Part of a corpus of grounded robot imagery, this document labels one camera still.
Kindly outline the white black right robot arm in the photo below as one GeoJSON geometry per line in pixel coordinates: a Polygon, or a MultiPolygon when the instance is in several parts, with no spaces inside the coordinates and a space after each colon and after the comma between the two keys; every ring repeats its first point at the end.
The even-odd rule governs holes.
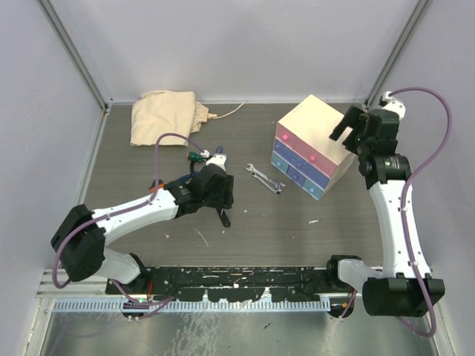
{"type": "Polygon", "coordinates": [[[372,316],[423,317],[445,295],[445,284],[432,277],[419,243],[409,160],[396,152],[404,113],[400,104],[369,111],[352,106],[330,134],[358,158],[379,220],[383,267],[378,271],[360,257],[333,255],[325,281],[335,292],[346,287],[360,292],[372,316]]]}

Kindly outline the black adjustable wrench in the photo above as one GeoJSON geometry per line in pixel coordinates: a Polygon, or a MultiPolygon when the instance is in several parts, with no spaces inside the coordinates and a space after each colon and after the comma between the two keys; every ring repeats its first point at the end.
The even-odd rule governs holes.
{"type": "Polygon", "coordinates": [[[226,212],[222,208],[217,208],[216,212],[224,228],[229,228],[231,226],[231,221],[228,218],[226,212]]]}

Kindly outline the pastel mini drawer chest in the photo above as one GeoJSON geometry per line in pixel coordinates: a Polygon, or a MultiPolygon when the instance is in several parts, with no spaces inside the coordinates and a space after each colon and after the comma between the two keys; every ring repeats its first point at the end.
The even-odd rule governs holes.
{"type": "Polygon", "coordinates": [[[330,139],[343,117],[310,95],[277,122],[271,163],[316,200],[346,174],[356,158],[342,145],[348,129],[336,141],[330,139]]]}

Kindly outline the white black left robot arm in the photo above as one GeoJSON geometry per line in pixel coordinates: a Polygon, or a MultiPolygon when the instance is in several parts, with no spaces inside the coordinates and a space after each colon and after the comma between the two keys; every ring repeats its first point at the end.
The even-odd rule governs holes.
{"type": "Polygon", "coordinates": [[[148,225],[194,214],[202,207],[216,211],[231,208],[234,180],[220,166],[210,164],[187,182],[169,182],[122,205],[95,211],[77,205],[50,241],[55,264],[63,267],[69,282],[100,276],[120,283],[132,294],[142,293],[152,280],[151,272],[136,254],[121,254],[109,245],[148,225]]]}

